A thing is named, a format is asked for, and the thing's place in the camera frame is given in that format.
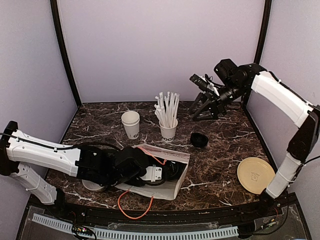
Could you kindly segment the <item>stack of black cup lids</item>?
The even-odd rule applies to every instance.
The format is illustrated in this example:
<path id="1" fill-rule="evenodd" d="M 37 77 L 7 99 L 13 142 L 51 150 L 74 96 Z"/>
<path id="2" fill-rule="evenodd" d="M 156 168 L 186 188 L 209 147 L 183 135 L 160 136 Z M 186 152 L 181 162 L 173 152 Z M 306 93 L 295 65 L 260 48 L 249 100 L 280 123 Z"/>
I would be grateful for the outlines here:
<path id="1" fill-rule="evenodd" d="M 190 136 L 190 143 L 196 148 L 204 148 L 208 142 L 208 137 L 202 133 L 193 132 Z"/>

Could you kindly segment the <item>black coffee cup lid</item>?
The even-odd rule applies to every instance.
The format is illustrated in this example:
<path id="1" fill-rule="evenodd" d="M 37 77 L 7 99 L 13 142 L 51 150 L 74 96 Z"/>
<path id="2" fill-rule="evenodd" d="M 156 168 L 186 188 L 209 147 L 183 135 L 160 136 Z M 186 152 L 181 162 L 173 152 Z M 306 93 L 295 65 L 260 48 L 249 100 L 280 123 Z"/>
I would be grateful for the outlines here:
<path id="1" fill-rule="evenodd" d="M 177 180 L 181 177 L 185 164 L 177 161 L 167 161 L 163 166 L 164 173 L 167 180 Z"/>

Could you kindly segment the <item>stack of white paper cups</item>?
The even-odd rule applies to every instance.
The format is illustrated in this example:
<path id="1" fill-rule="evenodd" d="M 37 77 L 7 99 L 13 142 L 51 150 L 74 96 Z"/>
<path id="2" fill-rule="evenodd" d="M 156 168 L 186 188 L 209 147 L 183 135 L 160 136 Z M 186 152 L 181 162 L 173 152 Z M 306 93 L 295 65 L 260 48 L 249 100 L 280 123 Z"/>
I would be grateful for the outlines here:
<path id="1" fill-rule="evenodd" d="M 121 122 L 124 126 L 127 137 L 135 140 L 140 134 L 140 115 L 136 111 L 126 111 L 121 116 Z"/>

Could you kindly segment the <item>white paper takeout bag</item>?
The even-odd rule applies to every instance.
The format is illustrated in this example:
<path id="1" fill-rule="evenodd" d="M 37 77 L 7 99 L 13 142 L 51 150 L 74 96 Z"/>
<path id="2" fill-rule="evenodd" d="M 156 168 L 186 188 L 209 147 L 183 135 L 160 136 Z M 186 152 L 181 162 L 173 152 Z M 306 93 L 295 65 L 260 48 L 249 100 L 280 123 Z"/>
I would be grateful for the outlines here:
<path id="1" fill-rule="evenodd" d="M 155 199 L 166 201 L 176 199 L 186 177 L 191 155 L 149 144 L 135 145 L 134 148 L 148 157 L 145 174 L 134 177 L 135 183 L 129 180 L 115 187 L 124 191 L 117 199 L 119 210 L 127 218 L 138 220 L 150 211 Z M 122 209 L 121 200 L 127 193 L 134 193 L 150 199 L 147 209 L 140 216 L 130 216 Z"/>

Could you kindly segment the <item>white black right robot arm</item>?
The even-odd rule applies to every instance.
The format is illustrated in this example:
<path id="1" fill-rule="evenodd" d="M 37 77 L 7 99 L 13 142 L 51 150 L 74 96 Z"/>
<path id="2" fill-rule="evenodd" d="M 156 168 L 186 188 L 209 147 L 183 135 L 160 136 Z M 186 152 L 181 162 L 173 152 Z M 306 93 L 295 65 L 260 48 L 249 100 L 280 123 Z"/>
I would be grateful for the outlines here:
<path id="1" fill-rule="evenodd" d="M 207 74 L 193 74 L 189 79 L 200 93 L 189 108 L 193 121 L 216 120 L 227 113 L 227 106 L 243 98 L 249 102 L 254 122 L 267 146 L 285 150 L 277 160 L 277 172 L 263 190 L 262 201 L 255 213 L 266 217 L 275 208 L 278 198 L 293 183 L 300 170 L 312 159 L 320 136 L 320 107 L 290 89 L 275 74 L 257 63 L 236 65 L 231 59 L 221 60 L 214 68 L 221 84 Z"/>

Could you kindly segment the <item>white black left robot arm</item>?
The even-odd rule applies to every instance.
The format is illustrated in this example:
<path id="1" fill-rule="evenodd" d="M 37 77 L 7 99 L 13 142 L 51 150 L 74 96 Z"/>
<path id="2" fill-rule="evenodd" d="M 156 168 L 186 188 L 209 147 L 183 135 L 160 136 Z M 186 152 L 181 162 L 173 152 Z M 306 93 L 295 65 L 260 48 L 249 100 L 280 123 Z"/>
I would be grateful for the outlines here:
<path id="1" fill-rule="evenodd" d="M 0 174 L 8 176 L 35 195 L 42 204 L 60 218 L 67 218 L 70 206 L 64 202 L 64 192 L 47 183 L 31 165 L 65 173 L 101 187 L 125 183 L 146 174 L 149 160 L 139 148 L 118 149 L 107 144 L 82 143 L 62 145 L 25 134 L 10 121 L 0 134 Z"/>

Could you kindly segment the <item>bundle of white wrapped straws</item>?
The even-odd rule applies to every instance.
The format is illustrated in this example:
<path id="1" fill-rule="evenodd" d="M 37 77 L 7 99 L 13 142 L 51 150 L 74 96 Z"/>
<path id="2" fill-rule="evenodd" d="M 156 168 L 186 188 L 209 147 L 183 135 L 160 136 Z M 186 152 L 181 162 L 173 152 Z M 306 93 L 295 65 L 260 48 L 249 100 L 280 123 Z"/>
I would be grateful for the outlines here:
<path id="1" fill-rule="evenodd" d="M 154 113 L 159 123 L 165 128 L 173 128 L 177 120 L 180 94 L 170 91 L 167 94 L 160 92 L 155 99 L 157 103 L 154 105 Z"/>

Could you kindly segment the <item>white cup holding straws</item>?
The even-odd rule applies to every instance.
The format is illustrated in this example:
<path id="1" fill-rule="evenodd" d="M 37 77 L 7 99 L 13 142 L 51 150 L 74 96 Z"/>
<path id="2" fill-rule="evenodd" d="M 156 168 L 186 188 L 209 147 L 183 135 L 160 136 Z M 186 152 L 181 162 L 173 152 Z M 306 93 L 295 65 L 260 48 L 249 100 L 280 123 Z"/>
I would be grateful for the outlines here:
<path id="1" fill-rule="evenodd" d="M 171 143 L 172 141 L 174 141 L 176 136 L 177 126 L 178 126 L 177 119 L 174 121 L 173 127 L 164 127 L 162 126 L 161 122 L 159 122 L 162 141 L 166 143 Z"/>

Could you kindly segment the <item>cream yellow plate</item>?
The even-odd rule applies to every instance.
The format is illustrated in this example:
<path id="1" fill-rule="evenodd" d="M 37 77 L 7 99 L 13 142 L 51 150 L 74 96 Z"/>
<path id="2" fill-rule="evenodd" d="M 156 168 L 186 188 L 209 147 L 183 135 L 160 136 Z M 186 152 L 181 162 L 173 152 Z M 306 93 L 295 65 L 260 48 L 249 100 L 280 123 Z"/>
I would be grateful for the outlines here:
<path id="1" fill-rule="evenodd" d="M 240 184 L 250 193 L 260 195 L 275 176 L 271 165 L 258 157 L 247 157 L 237 167 Z"/>

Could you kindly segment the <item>white ceramic bowl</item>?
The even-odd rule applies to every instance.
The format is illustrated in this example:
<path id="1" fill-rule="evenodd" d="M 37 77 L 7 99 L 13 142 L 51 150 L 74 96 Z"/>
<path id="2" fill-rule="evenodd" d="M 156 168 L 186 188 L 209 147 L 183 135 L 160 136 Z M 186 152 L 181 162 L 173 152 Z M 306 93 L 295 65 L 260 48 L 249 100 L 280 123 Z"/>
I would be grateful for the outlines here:
<path id="1" fill-rule="evenodd" d="M 100 186 L 97 183 L 91 182 L 89 180 L 82 180 L 82 185 L 91 192 L 102 193 L 106 190 L 105 186 Z"/>

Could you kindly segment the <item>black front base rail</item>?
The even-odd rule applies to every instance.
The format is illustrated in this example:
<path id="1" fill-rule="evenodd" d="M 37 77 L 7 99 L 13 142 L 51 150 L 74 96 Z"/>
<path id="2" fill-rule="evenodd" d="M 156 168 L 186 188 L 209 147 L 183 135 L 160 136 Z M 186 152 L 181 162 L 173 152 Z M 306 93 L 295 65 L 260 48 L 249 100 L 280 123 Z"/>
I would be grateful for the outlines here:
<path id="1" fill-rule="evenodd" d="M 242 238 L 272 236 L 280 238 L 304 238 L 307 235 L 298 200 L 294 194 L 280 199 L 279 206 L 269 209 L 265 216 L 257 213 L 259 202 L 237 206 L 187 211 L 151 211 L 140 219 L 125 217 L 120 210 L 86 207 L 67 203 L 65 211 L 59 212 L 54 206 L 41 206 L 39 213 L 71 223 L 78 227 L 108 227 L 110 224 L 151 225 L 151 226 L 193 226 L 197 229 L 218 229 L 237 227 Z"/>

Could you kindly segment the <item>black right frame post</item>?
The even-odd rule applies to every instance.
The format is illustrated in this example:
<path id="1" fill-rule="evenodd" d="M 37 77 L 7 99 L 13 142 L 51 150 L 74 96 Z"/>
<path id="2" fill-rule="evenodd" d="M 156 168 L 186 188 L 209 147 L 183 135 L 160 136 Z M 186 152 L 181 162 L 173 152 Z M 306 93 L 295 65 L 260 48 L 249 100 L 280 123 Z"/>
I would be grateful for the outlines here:
<path id="1" fill-rule="evenodd" d="M 265 46 L 271 9 L 272 9 L 272 0 L 265 0 L 258 42 L 257 42 L 254 60 L 253 60 L 253 62 L 258 65 L 260 64 L 264 46 Z"/>

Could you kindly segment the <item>black corner frame post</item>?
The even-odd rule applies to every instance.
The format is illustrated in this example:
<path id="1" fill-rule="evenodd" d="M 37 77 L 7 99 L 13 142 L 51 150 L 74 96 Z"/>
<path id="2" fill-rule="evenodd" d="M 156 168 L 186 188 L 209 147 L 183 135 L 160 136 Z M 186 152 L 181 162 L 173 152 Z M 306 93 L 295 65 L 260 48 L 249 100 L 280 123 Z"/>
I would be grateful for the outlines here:
<path id="1" fill-rule="evenodd" d="M 59 47 L 62 63 L 64 66 L 64 70 L 65 70 L 65 73 L 67 76 L 69 86 L 71 88 L 71 91 L 74 93 L 76 91 L 76 85 L 75 85 L 75 81 L 73 78 L 71 65 L 69 62 L 68 53 L 67 53 L 67 49 L 66 49 L 66 45 L 65 45 L 64 36 L 63 36 L 60 14 L 59 14 L 59 10 L 58 10 L 58 1 L 57 0 L 50 0 L 50 8 L 51 8 L 54 29 L 55 29 L 55 34 L 56 34 L 56 38 L 57 38 L 57 42 L 58 42 L 58 47 Z"/>

